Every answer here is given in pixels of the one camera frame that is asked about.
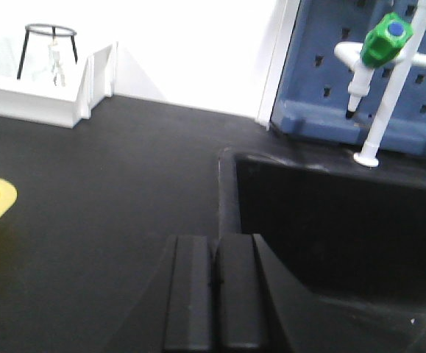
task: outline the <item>green valve handle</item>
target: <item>green valve handle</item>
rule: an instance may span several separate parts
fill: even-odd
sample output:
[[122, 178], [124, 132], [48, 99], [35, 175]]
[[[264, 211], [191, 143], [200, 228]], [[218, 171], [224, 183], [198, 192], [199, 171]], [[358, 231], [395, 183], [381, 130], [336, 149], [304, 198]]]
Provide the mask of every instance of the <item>green valve handle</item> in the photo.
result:
[[365, 38], [361, 61], [368, 68], [379, 68], [393, 60], [412, 37], [412, 27], [396, 13], [389, 13]]

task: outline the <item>blue knob cap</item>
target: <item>blue knob cap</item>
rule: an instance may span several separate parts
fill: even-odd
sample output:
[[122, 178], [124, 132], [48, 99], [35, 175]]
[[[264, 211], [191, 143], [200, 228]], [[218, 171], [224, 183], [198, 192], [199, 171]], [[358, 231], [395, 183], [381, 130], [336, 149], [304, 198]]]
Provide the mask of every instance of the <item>blue knob cap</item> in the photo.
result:
[[404, 26], [400, 22], [391, 22], [388, 26], [388, 32], [394, 37], [400, 37], [404, 34]]

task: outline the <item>white plastic container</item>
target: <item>white plastic container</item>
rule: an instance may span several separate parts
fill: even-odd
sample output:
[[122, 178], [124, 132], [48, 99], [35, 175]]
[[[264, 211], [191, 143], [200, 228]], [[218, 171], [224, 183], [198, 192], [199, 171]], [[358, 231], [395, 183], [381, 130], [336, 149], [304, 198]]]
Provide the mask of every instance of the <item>white plastic container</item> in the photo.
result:
[[22, 40], [0, 38], [0, 116], [74, 127], [81, 118], [90, 118], [104, 97], [112, 96], [117, 43], [79, 50], [78, 63], [68, 67], [66, 86], [61, 87], [28, 79], [38, 62], [30, 50], [24, 63], [26, 78], [16, 79]]

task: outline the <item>lab faucet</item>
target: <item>lab faucet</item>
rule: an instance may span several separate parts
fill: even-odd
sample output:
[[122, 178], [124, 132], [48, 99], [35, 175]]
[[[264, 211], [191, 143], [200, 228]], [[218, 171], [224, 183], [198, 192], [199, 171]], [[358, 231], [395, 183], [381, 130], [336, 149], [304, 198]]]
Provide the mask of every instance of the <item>lab faucet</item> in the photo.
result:
[[353, 155], [357, 163], [378, 166], [376, 154], [409, 71], [412, 65], [426, 68], [426, 54], [418, 53], [425, 32], [426, 0], [419, 0], [410, 24], [396, 13], [389, 13], [368, 33], [363, 44], [340, 42], [335, 47], [337, 58], [354, 72], [348, 86], [350, 98], [346, 118], [353, 117], [361, 99], [368, 95], [374, 70], [386, 63], [394, 63], [363, 148]]

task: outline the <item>blue pegboard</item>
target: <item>blue pegboard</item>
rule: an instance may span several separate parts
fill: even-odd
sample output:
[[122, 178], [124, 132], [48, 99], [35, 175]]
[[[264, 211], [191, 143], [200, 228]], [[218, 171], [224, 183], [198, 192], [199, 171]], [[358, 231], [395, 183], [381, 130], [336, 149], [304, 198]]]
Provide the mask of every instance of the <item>blue pegboard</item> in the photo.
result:
[[[363, 42], [386, 13], [411, 21], [417, 1], [301, 0], [271, 114], [282, 132], [362, 145], [392, 67], [375, 71], [371, 91], [345, 119], [352, 73], [334, 55], [343, 40]], [[426, 54], [426, 35], [419, 52]], [[426, 156], [426, 68], [413, 67], [381, 143], [382, 149]]]

